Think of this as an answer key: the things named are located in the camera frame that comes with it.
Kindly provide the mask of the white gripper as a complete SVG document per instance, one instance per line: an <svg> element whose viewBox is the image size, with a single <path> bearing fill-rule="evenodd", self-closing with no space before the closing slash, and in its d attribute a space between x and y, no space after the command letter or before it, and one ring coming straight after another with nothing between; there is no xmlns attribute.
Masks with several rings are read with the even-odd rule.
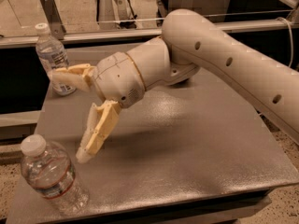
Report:
<svg viewBox="0 0 299 224"><path fill-rule="evenodd" d="M106 57L95 68L89 63L82 63L50 72L52 81L86 92L91 90L92 77L94 87L105 101L100 106L91 105L86 130L76 154L78 163L86 163L96 156L116 127L121 106L128 108L145 94L142 78L133 60L122 52Z"/></svg>

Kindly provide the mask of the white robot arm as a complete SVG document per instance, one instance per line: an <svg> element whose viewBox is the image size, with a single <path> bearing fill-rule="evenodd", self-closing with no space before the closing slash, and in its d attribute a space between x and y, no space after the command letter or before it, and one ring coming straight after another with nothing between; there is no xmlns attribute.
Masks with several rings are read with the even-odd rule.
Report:
<svg viewBox="0 0 299 224"><path fill-rule="evenodd" d="M90 109L76 158L86 163L100 150L122 109L142 100L156 86L173 85L205 68L299 142L299 73L236 41L214 23L177 9L164 19L162 33L97 65L58 68L53 80L82 91L96 91L102 104Z"/></svg>

